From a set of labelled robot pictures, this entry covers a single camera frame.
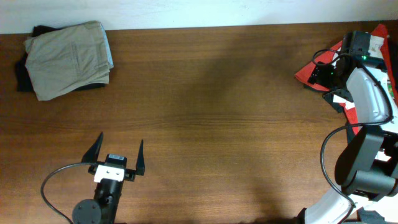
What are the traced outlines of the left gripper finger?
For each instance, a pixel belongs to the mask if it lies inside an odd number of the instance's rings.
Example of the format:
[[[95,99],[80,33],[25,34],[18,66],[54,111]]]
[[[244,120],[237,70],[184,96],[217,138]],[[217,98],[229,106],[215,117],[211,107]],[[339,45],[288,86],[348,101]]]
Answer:
[[[95,163],[98,161],[101,145],[103,142],[103,132],[99,134],[94,144],[85,152],[81,162]]]
[[[144,161],[144,140],[141,140],[139,146],[139,152],[137,155],[136,161],[136,175],[144,175],[145,174],[145,161]]]

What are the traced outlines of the khaki shorts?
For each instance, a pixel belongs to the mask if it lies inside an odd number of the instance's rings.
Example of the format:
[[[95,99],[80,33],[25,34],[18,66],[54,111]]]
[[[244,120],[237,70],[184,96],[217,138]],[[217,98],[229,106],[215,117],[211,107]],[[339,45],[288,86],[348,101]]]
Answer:
[[[24,47],[25,68],[39,101],[52,100],[81,87],[109,83],[114,63],[99,21],[29,37]]]

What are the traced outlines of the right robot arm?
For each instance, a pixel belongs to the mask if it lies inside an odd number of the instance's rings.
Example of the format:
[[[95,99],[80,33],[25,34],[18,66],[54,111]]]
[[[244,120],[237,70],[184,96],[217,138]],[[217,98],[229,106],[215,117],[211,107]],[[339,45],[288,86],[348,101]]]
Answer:
[[[296,73],[346,115],[348,144],[326,176],[329,191],[296,223],[397,222],[397,47],[383,25],[352,31]]]

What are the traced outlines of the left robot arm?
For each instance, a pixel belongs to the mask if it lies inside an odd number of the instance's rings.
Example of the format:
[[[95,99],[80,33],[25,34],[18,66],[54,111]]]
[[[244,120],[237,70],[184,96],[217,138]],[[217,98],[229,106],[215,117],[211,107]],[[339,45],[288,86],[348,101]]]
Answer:
[[[77,203],[72,211],[72,221],[76,224],[113,224],[125,181],[133,182],[136,176],[145,173],[144,142],[141,141],[136,160],[136,168],[127,168],[127,158],[108,154],[105,161],[98,160],[104,134],[85,152],[81,161],[89,164],[88,173],[94,175],[96,183],[92,199]]]

